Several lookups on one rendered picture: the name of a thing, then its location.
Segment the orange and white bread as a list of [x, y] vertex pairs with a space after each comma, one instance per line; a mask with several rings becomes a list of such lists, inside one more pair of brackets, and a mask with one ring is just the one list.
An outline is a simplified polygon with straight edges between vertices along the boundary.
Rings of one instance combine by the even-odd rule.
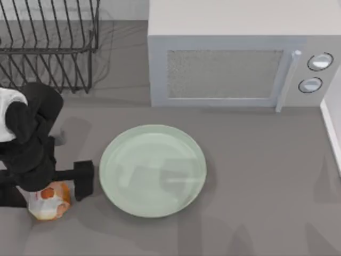
[[43, 190], [29, 193], [28, 211], [40, 221], [56, 220], [71, 207], [70, 188], [65, 182], [53, 182]]

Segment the pale green plate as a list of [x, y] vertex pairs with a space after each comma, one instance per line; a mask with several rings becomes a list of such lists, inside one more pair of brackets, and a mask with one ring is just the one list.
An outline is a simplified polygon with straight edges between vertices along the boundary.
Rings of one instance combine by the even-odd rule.
[[116, 136], [99, 163], [107, 199], [142, 218], [182, 211], [199, 196], [206, 178], [198, 143], [184, 131], [161, 124], [139, 125]]

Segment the microwave door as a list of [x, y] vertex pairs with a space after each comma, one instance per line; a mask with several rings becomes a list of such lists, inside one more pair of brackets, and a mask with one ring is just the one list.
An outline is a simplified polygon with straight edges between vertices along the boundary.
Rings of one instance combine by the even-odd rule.
[[149, 36], [154, 107], [275, 107], [305, 39], [292, 36]]

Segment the pale microwave oven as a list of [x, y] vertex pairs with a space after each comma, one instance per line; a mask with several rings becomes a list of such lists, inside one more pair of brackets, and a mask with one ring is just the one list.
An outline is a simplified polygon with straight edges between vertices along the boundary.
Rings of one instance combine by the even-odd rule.
[[[318, 107], [341, 65], [341, 0], [150, 0], [149, 36], [292, 36], [305, 44], [284, 107]], [[330, 53], [325, 70], [307, 67]], [[318, 77], [321, 88], [302, 93], [299, 83]]]

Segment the small microwave knob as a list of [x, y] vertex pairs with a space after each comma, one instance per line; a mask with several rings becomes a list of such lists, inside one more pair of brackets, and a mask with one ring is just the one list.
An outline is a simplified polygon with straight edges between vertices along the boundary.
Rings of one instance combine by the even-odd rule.
[[302, 93], [313, 93], [318, 91], [321, 88], [322, 84], [323, 81], [320, 78], [312, 77], [302, 80], [298, 85], [298, 89]]

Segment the large microwave knob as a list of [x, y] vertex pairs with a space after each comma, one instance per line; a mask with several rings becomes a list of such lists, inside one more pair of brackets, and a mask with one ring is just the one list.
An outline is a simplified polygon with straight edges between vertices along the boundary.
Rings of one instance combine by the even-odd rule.
[[330, 53], [313, 55], [307, 62], [307, 67], [312, 71], [322, 71], [327, 69], [334, 61]]

